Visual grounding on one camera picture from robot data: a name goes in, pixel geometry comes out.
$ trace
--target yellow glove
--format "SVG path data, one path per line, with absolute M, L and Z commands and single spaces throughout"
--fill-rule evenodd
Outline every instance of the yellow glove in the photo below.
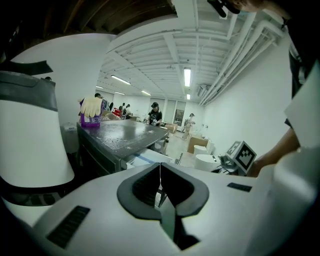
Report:
M 94 118 L 95 116 L 99 116 L 101 113 L 101 103 L 101 98 L 86 97 L 83 99 L 81 105 L 81 113 L 84 114 L 87 118 Z

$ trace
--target white stool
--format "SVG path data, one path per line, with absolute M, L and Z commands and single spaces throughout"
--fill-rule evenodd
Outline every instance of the white stool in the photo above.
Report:
M 219 158 L 209 154 L 197 154 L 195 156 L 194 169 L 211 172 L 221 165 Z
M 193 155 L 211 155 L 216 150 L 215 144 L 209 139 L 206 146 L 194 145 Z
M 160 144 L 158 144 L 158 143 L 154 144 L 154 151 L 155 152 L 159 153 L 161 151 L 161 148 L 162 148 L 162 146 Z

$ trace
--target white chair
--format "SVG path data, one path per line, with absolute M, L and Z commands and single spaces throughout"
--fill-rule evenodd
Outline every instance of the white chair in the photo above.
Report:
M 209 154 L 197 154 L 195 156 L 194 169 L 212 172 L 221 165 L 220 159 Z
M 211 155 L 216 150 L 215 144 L 209 139 L 206 146 L 194 145 L 193 155 Z

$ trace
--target metal table top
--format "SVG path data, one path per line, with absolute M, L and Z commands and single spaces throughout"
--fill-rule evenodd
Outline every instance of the metal table top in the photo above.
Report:
M 77 130 L 103 154 L 119 159 L 149 147 L 169 133 L 167 129 L 133 120 L 102 121 L 100 127 L 82 127 L 77 123 Z

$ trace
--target stainless steel table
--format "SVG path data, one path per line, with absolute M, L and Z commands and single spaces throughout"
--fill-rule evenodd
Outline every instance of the stainless steel table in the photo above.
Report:
M 121 171 L 121 159 L 147 148 L 169 135 L 169 131 L 133 120 L 103 121 L 100 127 L 77 123 L 83 165 L 98 176 Z

